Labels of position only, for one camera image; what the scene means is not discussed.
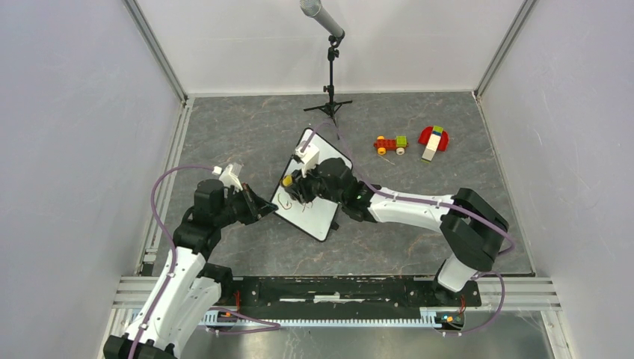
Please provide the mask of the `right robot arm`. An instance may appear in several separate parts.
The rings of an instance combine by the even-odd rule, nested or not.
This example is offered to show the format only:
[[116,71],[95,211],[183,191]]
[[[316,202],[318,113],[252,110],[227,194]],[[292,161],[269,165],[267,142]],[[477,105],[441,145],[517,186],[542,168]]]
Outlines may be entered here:
[[354,221],[406,224],[442,234],[452,254],[431,286],[434,300],[442,305],[458,300],[467,282],[490,271],[505,253],[508,222],[470,188],[444,196],[393,191],[356,178],[341,158],[326,159],[307,171],[296,169],[280,184],[291,199],[335,203]]

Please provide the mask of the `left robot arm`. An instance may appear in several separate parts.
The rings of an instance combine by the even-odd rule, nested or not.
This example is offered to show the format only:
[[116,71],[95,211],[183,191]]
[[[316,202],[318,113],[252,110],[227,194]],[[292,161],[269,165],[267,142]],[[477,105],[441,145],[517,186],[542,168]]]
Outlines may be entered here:
[[235,295],[231,269],[209,262],[222,229],[254,224],[277,208],[246,183],[199,182],[150,296],[123,334],[108,337],[104,357],[179,358],[205,313]]

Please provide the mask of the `white whiteboard with red writing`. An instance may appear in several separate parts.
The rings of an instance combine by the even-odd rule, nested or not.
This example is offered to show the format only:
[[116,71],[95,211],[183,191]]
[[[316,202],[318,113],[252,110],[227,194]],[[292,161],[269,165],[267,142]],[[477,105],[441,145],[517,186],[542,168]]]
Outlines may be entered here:
[[[329,158],[341,158],[348,168],[353,168],[352,161],[320,135],[313,136],[311,146],[319,149],[318,164]],[[279,183],[275,187],[271,202],[278,207],[275,215],[320,242],[326,240],[339,209],[339,204],[319,197],[311,203],[302,204],[293,200]]]

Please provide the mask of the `yellow bone-shaped eraser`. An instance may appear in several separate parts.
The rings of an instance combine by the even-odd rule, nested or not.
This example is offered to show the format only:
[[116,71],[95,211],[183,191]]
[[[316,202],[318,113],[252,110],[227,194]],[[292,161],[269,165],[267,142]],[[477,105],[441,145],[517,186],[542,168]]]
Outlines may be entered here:
[[293,184],[293,179],[291,175],[286,175],[284,176],[284,178],[282,178],[281,180],[281,185],[284,188],[288,188],[289,186],[291,186]]

